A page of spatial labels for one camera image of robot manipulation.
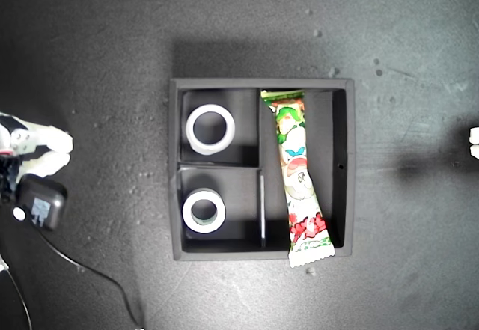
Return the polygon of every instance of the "white tape roll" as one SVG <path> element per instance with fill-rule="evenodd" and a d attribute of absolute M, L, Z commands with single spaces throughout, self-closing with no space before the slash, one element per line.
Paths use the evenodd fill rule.
<path fill-rule="evenodd" d="M 223 136 L 221 141 L 218 141 L 217 143 L 214 144 L 205 144 L 202 141 L 199 141 L 198 138 L 196 138 L 195 131 L 194 131 L 194 126 L 196 120 L 203 114 L 205 113 L 217 113 L 223 117 L 226 123 L 226 132 L 225 135 Z M 231 114 L 229 111 L 224 109 L 221 106 L 218 106 L 217 104 L 205 104 L 204 106 L 200 106 L 196 108 L 188 117 L 188 120 L 186 121 L 186 137 L 188 138 L 188 142 L 191 145 L 192 149 L 196 153 L 200 153 L 204 156 L 210 156 L 214 153 L 221 152 L 222 150 L 225 150 L 228 145 L 231 144 L 234 138 L 234 130 L 235 130 L 235 125 L 234 125 L 234 120 L 233 117 L 231 117 Z"/>
<path fill-rule="evenodd" d="M 214 216 L 209 219 L 199 219 L 192 211 L 197 201 L 210 201 L 216 207 Z M 196 189 L 183 204 L 183 220 L 187 227 L 197 233 L 212 233 L 222 226 L 226 218 L 225 203 L 217 192 L 208 188 Z"/>

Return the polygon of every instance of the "cartoon character print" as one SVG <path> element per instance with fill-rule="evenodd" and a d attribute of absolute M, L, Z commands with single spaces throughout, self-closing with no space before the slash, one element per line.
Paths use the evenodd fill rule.
<path fill-rule="evenodd" d="M 313 239 L 318 233 L 326 229 L 326 222 L 323 220 L 321 213 L 316 213 L 315 217 L 305 217 L 301 221 L 297 221 L 296 214 L 290 214 L 290 238 L 291 245 L 294 246 L 304 235 L 304 239 Z"/>
<path fill-rule="evenodd" d="M 283 167 L 284 188 L 290 197 L 302 201 L 314 195 L 313 181 L 308 173 L 305 156 L 293 158 Z"/>

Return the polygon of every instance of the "candy bar wrapper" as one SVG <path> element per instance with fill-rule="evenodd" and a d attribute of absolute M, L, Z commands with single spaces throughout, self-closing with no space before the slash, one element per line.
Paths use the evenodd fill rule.
<path fill-rule="evenodd" d="M 290 218 L 291 267 L 335 254 L 308 173 L 304 91 L 262 91 L 276 116 L 281 172 Z"/>

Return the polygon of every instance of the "dark gray floor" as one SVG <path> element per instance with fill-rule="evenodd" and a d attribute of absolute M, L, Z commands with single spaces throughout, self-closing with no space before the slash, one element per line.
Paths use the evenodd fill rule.
<path fill-rule="evenodd" d="M 147 329 L 477 329 L 478 40 L 479 0 L 0 0 L 0 109 L 75 136 L 51 239 L 140 296 Z M 352 257 L 175 263 L 168 80 L 332 68 L 357 90 Z M 0 219 L 36 329 L 132 329 L 115 289 Z"/>

